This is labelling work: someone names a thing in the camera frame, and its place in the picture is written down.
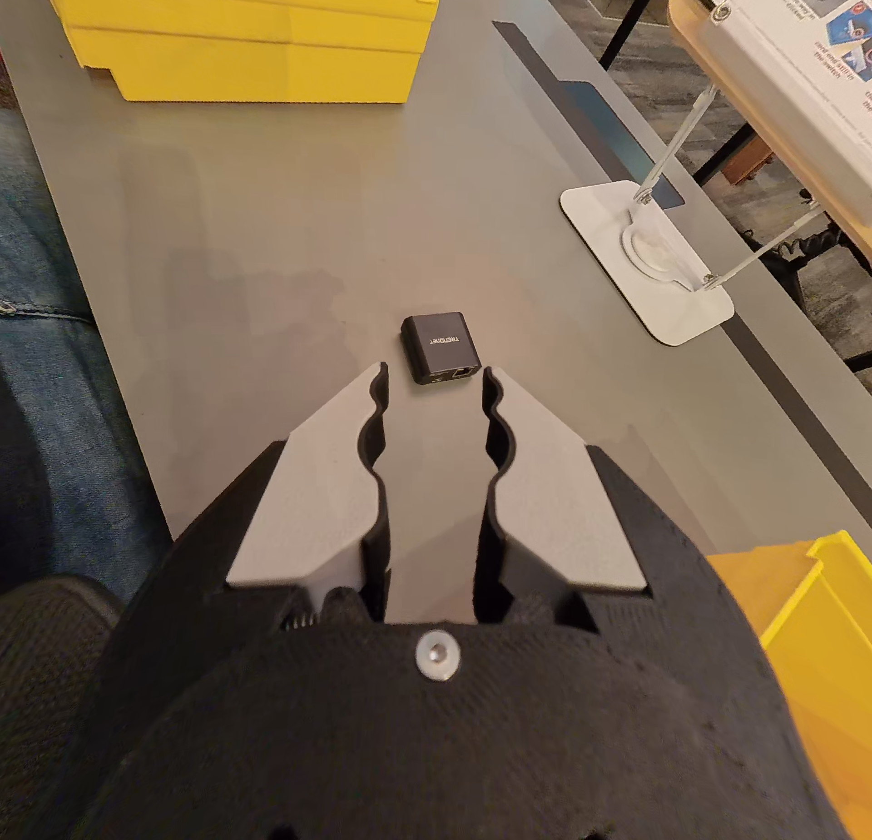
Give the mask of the wooden backing board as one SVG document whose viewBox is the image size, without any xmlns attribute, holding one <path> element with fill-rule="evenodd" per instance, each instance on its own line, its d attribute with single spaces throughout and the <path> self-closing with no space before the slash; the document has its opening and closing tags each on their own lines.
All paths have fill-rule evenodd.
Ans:
<svg viewBox="0 0 872 840">
<path fill-rule="evenodd" d="M 773 116 L 748 98 L 742 87 L 715 61 L 712 48 L 702 36 L 710 16 L 711 5 L 703 0 L 669 0 L 670 28 L 677 43 L 689 53 L 708 79 L 725 95 L 739 115 L 788 167 L 797 180 L 811 193 L 820 207 L 845 232 L 862 254 L 870 259 L 870 213 L 857 215 L 854 209 L 827 187 L 822 177 L 797 156 L 789 141 L 773 128 Z"/>
</svg>

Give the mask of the small black network adapter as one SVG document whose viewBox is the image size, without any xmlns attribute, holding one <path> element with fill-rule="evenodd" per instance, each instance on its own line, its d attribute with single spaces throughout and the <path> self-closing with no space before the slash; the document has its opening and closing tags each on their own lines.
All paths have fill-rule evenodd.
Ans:
<svg viewBox="0 0 872 840">
<path fill-rule="evenodd" d="M 482 368 L 462 312 L 408 316 L 399 336 L 419 386 L 469 378 Z"/>
</svg>

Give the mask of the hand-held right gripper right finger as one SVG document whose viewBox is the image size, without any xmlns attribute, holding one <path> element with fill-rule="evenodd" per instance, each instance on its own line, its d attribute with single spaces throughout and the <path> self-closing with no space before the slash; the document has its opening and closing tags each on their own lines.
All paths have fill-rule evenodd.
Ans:
<svg viewBox="0 0 872 840">
<path fill-rule="evenodd" d="M 474 572 L 474 616 L 593 625 L 585 592 L 639 594 L 639 562 L 583 438 L 501 368 L 486 367 L 486 491 Z"/>
</svg>

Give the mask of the person's leg in jeans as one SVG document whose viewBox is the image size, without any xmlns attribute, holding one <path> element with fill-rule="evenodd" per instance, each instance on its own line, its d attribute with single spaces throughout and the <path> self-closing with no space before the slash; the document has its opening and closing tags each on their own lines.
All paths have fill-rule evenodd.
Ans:
<svg viewBox="0 0 872 840">
<path fill-rule="evenodd" d="M 75 575 L 128 603 L 171 544 L 2 65 L 2 591 Z"/>
</svg>

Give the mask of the black mesh chair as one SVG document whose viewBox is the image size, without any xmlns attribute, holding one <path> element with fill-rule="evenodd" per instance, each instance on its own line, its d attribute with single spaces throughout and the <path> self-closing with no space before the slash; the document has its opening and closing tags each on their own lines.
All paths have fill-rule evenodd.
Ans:
<svg viewBox="0 0 872 840">
<path fill-rule="evenodd" d="M 22 838 L 57 776 L 121 604 L 88 577 L 50 572 L 50 487 L 1 382 L 1 836 Z"/>
</svg>

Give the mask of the white document stand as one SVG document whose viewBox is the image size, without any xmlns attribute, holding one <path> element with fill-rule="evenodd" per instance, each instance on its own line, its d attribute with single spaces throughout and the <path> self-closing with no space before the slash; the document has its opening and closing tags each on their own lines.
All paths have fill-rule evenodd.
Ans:
<svg viewBox="0 0 872 840">
<path fill-rule="evenodd" d="M 613 181 L 561 194 L 562 213 L 639 321 L 661 344 L 678 346 L 734 316 L 733 301 L 653 197 L 718 89 L 710 84 L 642 184 Z"/>
</svg>

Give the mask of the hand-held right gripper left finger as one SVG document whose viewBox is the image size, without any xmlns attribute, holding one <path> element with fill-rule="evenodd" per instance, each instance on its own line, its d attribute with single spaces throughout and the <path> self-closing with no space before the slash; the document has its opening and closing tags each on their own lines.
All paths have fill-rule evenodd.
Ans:
<svg viewBox="0 0 872 840">
<path fill-rule="evenodd" d="M 366 368 L 288 436 L 226 576 L 235 590 L 303 589 L 321 612 L 335 588 L 385 619 L 390 586 L 386 487 L 386 362 Z"/>
</svg>

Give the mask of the printed instruction sheet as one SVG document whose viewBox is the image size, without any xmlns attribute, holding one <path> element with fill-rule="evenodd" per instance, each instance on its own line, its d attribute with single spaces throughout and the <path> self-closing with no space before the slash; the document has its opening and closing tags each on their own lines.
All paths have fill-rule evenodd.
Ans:
<svg viewBox="0 0 872 840">
<path fill-rule="evenodd" d="M 871 186 L 870 0 L 703 0 L 715 61 L 857 215 Z"/>
</svg>

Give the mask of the black metal pole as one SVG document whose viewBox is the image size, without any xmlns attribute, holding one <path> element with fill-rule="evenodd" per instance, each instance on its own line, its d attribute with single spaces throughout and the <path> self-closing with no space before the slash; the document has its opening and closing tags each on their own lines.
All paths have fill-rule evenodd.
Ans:
<svg viewBox="0 0 872 840">
<path fill-rule="evenodd" d="M 617 27 L 612 38 L 599 59 L 599 64 L 605 71 L 608 71 L 615 62 L 620 51 L 623 49 L 629 35 L 637 26 L 644 11 L 652 0 L 633 0 L 627 9 L 620 25 Z"/>
</svg>

